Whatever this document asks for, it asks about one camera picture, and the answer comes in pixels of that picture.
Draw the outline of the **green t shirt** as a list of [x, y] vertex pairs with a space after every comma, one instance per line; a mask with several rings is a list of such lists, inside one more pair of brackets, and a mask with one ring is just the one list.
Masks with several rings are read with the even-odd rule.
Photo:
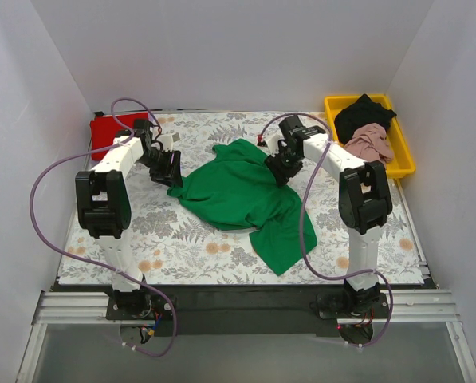
[[216, 144], [212, 151], [213, 160], [167, 194], [220, 231], [249, 231], [250, 250], [239, 247], [230, 252], [235, 266], [263, 261], [275, 275], [283, 275], [318, 244], [300, 196], [289, 186], [277, 185], [266, 154], [250, 142]]

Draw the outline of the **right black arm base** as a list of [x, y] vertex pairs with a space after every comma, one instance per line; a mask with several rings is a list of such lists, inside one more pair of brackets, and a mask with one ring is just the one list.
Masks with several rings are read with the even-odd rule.
[[371, 288], [357, 291], [344, 281], [336, 290], [317, 294], [309, 308], [319, 319], [333, 320], [344, 342], [357, 347], [372, 341], [373, 321], [388, 319], [391, 313], [387, 295], [378, 282]]

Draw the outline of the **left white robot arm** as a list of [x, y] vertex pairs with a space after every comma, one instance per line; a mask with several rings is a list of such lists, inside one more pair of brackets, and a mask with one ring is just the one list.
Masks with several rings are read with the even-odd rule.
[[151, 180], [168, 187], [182, 186], [181, 152], [174, 149], [178, 133], [154, 133], [145, 119], [134, 122], [133, 131], [120, 130], [103, 159], [89, 171], [75, 177], [77, 217], [81, 228], [93, 237], [112, 267], [112, 289], [128, 294], [126, 311], [136, 319], [151, 313], [151, 298], [140, 292], [144, 274], [132, 255], [132, 207], [125, 179], [135, 164], [149, 169]]

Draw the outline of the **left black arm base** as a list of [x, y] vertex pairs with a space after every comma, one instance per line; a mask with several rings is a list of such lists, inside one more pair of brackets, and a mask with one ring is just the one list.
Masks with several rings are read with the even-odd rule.
[[131, 321], [136, 328], [141, 345], [155, 336], [162, 322], [172, 320], [172, 308], [177, 307], [177, 297], [169, 298], [171, 304], [158, 294], [145, 290], [120, 292], [114, 290], [109, 297], [105, 318], [109, 321]]

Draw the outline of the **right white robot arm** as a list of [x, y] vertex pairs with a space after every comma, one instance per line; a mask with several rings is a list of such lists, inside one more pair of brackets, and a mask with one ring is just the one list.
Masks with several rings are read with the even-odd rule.
[[303, 113], [285, 113], [270, 122], [280, 132], [266, 139], [258, 135], [258, 145], [269, 150], [266, 166], [278, 187], [285, 186], [303, 167], [305, 160], [313, 170], [326, 171], [338, 183], [338, 211], [349, 235], [349, 264], [341, 277], [348, 293], [344, 310], [361, 317], [372, 308], [374, 294], [387, 279], [377, 270], [379, 239], [392, 212], [386, 169], [379, 161], [367, 162], [344, 150], [332, 137], [332, 130], [316, 118], [314, 126], [301, 122]]

